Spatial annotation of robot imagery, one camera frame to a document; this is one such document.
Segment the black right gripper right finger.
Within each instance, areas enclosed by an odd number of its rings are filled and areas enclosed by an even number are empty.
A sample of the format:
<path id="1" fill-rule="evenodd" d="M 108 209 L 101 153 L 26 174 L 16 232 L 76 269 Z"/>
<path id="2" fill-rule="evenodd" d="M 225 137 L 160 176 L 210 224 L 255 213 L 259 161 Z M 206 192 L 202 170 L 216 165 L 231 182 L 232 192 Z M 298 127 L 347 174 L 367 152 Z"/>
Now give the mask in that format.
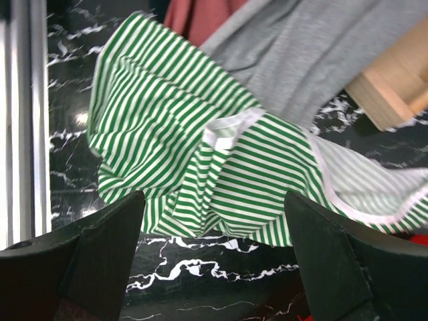
<path id="1" fill-rule="evenodd" d="M 314 320 L 426 320 L 427 246 L 293 192 L 284 211 Z"/>

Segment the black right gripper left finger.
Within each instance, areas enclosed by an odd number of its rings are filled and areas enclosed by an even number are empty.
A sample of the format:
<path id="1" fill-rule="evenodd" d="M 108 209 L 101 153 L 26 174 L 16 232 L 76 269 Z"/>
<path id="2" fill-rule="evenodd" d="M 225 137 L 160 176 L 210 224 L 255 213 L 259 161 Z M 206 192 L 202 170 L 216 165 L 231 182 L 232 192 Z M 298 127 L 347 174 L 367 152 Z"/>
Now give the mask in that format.
<path id="1" fill-rule="evenodd" d="M 1 251 L 1 319 L 118 320 L 144 206 L 135 191 Z"/>

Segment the green striped tank top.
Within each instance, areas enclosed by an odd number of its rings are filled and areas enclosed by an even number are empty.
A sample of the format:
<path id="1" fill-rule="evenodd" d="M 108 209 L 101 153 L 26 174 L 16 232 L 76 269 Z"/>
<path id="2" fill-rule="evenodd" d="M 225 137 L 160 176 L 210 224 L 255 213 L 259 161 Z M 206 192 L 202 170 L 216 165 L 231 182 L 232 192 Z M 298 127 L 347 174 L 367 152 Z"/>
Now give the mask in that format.
<path id="1" fill-rule="evenodd" d="M 427 223 L 427 170 L 386 169 L 265 109 L 197 47 L 136 12 L 99 54 L 88 145 L 105 203 L 141 190 L 141 229 L 292 243 L 289 192 L 383 233 Z"/>

